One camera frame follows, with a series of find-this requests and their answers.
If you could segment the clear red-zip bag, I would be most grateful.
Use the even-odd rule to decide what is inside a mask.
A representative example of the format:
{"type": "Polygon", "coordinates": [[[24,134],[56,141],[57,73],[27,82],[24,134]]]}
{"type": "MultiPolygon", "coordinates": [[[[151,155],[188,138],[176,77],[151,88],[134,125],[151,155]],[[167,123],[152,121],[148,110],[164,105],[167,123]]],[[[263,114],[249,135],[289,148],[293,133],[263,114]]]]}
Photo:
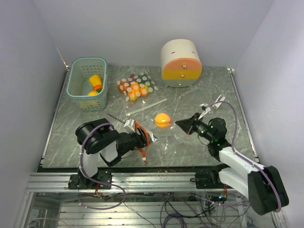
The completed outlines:
{"type": "Polygon", "coordinates": [[[143,161],[142,154],[135,151],[129,161],[134,162],[134,166],[186,166],[190,165],[192,155],[190,153],[191,137],[187,136],[174,122],[169,127],[160,128],[154,123],[153,118],[136,119],[136,121],[147,131],[151,131],[154,141],[146,152],[143,161]]]}

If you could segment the peach coloured fake fruit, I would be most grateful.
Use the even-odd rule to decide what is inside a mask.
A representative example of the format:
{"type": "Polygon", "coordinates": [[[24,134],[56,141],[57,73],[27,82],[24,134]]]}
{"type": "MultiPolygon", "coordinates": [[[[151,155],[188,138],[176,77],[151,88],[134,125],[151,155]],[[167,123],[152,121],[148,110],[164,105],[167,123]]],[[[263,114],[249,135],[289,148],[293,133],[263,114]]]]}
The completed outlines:
{"type": "Polygon", "coordinates": [[[171,118],[165,113],[157,114],[154,122],[157,127],[162,128],[162,129],[168,128],[172,124],[171,118]]]}

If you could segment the polka dot zip bag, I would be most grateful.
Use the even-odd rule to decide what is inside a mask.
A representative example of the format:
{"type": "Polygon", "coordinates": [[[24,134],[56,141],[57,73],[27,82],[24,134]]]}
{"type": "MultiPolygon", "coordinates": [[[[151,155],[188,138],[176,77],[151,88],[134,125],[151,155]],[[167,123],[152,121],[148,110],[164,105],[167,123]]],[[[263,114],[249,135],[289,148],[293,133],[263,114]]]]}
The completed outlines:
{"type": "Polygon", "coordinates": [[[168,100],[147,71],[120,77],[116,87],[121,95],[123,114],[129,117],[168,100]]]}

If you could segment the yellow fake lemon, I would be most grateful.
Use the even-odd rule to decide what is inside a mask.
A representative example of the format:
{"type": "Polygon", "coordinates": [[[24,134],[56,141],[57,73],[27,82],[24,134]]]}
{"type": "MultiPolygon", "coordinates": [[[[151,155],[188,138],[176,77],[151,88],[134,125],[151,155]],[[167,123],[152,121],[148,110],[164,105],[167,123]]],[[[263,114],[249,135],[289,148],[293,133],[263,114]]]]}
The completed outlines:
{"type": "Polygon", "coordinates": [[[88,93],[88,96],[94,96],[99,94],[97,91],[91,91],[90,93],[88,93]]]}

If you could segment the yellow fake bell pepper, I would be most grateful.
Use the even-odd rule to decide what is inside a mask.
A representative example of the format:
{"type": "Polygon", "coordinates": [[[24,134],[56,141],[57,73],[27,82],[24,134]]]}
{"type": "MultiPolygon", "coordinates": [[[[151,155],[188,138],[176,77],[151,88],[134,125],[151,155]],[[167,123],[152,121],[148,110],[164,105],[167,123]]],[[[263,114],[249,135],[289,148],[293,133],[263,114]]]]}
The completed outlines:
{"type": "Polygon", "coordinates": [[[94,74],[89,78],[89,82],[92,87],[98,86],[98,85],[103,85],[102,79],[99,75],[94,74]]]}

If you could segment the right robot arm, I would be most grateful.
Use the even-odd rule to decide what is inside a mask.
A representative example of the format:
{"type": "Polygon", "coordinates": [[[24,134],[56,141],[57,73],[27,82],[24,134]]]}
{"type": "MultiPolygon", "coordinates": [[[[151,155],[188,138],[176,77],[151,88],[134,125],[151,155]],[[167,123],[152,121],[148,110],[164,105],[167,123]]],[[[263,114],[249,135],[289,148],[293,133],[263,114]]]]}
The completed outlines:
{"type": "Polygon", "coordinates": [[[289,197],[280,173],[274,166],[261,165],[244,155],[226,139],[226,122],[213,118],[204,123],[199,113],[191,118],[175,122],[187,135],[196,133],[205,138],[210,155],[220,165],[210,175],[209,182],[215,188],[226,184],[244,195],[252,209],[259,215],[279,211],[289,204],[289,197]]]}

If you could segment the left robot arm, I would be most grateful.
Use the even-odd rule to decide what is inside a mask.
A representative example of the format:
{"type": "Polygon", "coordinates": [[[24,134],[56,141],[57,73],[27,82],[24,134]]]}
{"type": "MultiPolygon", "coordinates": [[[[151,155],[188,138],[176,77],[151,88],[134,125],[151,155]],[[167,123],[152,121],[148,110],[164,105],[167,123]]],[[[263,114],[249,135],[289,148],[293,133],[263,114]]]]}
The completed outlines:
{"type": "Polygon", "coordinates": [[[122,121],[124,132],[118,132],[105,118],[80,125],[75,135],[81,147],[80,183],[87,189],[96,185],[97,162],[101,157],[107,166],[119,163],[123,156],[134,150],[140,151],[146,160],[146,152],[155,137],[150,130],[140,126],[134,119],[122,121]]]}

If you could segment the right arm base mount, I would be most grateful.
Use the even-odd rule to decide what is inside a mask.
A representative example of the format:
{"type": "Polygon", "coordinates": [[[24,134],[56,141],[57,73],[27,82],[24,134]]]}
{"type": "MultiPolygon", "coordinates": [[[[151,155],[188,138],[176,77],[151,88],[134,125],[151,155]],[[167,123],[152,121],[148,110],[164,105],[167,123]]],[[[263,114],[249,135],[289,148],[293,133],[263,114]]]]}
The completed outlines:
{"type": "Polygon", "coordinates": [[[195,183],[196,189],[223,189],[224,184],[219,179],[219,172],[229,168],[226,164],[216,166],[201,166],[195,169],[194,178],[190,182],[195,183]]]}

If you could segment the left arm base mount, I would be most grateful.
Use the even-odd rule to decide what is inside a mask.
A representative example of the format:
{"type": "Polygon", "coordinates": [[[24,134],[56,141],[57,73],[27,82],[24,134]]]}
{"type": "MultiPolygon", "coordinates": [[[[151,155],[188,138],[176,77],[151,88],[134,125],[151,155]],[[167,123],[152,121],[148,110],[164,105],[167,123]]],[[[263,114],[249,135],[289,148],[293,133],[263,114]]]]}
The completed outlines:
{"type": "Polygon", "coordinates": [[[112,175],[108,171],[98,171],[92,179],[98,182],[104,182],[105,184],[96,183],[86,178],[80,171],[78,174],[70,176],[68,189],[69,190],[90,190],[90,189],[102,189],[108,190],[111,188],[109,185],[112,183],[112,175]]]}

